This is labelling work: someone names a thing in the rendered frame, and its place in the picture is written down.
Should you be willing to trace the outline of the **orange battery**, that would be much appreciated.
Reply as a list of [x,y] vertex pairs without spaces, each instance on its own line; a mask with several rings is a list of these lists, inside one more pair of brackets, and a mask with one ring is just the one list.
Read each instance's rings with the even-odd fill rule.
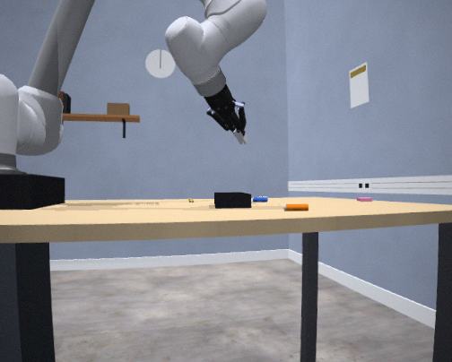
[[283,206],[284,211],[308,211],[308,204],[285,204]]

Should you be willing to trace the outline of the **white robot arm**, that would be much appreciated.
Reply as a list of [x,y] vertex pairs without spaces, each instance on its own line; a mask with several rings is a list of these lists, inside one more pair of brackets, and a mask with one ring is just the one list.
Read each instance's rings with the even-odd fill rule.
[[[165,40],[180,71],[199,95],[210,97],[226,83],[222,58],[259,29],[267,6],[265,0],[199,1],[206,20],[181,17]],[[16,167],[16,154],[39,156],[61,143],[64,107],[58,95],[94,2],[59,1],[27,86],[17,90],[0,74],[0,174],[27,174]]]

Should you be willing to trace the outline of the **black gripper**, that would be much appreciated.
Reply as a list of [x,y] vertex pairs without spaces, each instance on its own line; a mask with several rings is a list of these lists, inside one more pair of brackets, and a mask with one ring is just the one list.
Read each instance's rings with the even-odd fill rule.
[[[244,130],[246,126],[245,102],[236,102],[231,96],[227,84],[217,94],[204,98],[210,106],[206,114],[211,116],[225,131],[231,130],[239,141],[239,144],[247,144],[248,137]],[[239,118],[235,112],[235,107],[239,112]]]

